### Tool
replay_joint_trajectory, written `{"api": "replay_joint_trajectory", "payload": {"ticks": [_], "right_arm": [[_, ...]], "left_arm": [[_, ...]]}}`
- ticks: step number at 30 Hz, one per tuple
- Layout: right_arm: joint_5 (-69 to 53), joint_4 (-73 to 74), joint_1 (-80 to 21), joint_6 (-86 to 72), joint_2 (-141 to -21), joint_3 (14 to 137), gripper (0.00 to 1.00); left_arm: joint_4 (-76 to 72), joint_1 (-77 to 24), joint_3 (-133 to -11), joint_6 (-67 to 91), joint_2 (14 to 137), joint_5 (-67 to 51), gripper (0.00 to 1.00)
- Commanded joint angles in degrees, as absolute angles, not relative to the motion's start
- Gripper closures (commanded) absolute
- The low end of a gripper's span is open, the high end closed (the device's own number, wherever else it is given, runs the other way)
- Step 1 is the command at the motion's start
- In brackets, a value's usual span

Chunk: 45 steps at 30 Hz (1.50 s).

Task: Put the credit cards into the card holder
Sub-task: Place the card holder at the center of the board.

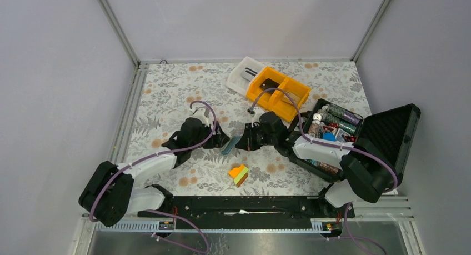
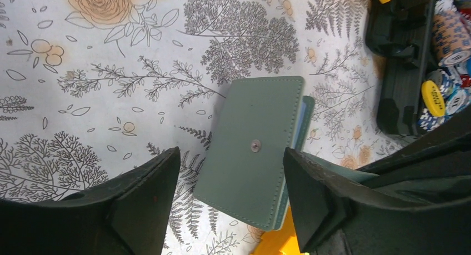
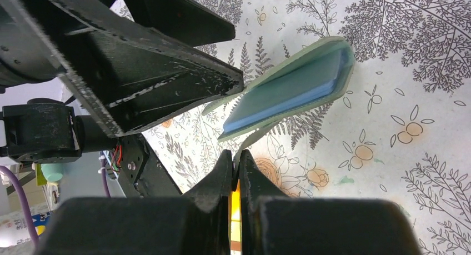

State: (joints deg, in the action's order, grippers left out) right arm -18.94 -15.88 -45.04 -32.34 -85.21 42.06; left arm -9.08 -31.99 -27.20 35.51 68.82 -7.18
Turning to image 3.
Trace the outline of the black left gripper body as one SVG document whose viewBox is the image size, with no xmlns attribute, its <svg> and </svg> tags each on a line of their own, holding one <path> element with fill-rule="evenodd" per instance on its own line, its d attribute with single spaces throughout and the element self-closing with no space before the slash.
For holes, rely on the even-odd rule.
<svg viewBox="0 0 471 255">
<path fill-rule="evenodd" d="M 180 196 L 182 191 L 140 134 L 106 135 L 90 115 L 48 98 L 1 107 L 1 165 L 65 164 L 108 151 L 105 163 L 126 197 Z"/>
</svg>

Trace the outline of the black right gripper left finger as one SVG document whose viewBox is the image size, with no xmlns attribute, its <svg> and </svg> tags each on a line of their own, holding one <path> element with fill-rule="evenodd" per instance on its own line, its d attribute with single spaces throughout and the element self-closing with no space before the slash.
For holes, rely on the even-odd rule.
<svg viewBox="0 0 471 255">
<path fill-rule="evenodd" d="M 230 254 L 232 154 L 179 197 L 72 198 L 35 254 Z"/>
</svg>

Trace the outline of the green card holder wallet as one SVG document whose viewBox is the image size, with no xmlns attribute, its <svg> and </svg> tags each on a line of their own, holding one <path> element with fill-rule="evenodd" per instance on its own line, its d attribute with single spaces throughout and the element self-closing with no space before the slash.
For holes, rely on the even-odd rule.
<svg viewBox="0 0 471 255">
<path fill-rule="evenodd" d="M 263 138 L 283 119 L 315 109 L 344 96 L 353 73 L 352 46 L 340 36 L 324 37 L 244 86 L 243 90 L 206 105 L 203 116 L 239 98 L 223 124 L 218 141 L 250 135 L 242 150 Z"/>
</svg>

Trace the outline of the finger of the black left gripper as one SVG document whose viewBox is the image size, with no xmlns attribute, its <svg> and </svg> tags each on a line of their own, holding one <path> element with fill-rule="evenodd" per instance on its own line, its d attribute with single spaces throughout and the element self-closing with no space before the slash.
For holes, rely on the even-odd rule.
<svg viewBox="0 0 471 255">
<path fill-rule="evenodd" d="M 110 137 L 242 90 L 240 70 L 198 47 L 136 23 L 124 0 L 1 0 L 1 87 L 59 78 Z"/>
<path fill-rule="evenodd" d="M 230 41 L 234 25 L 194 0 L 124 0 L 134 21 L 191 47 Z"/>
</svg>

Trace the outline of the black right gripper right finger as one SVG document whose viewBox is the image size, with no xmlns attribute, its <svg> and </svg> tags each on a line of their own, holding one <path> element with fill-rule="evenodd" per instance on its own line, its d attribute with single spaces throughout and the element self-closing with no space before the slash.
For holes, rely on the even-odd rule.
<svg viewBox="0 0 471 255">
<path fill-rule="evenodd" d="M 399 207 L 383 199 L 292 198 L 250 151 L 238 153 L 243 254 L 419 254 Z"/>
</svg>

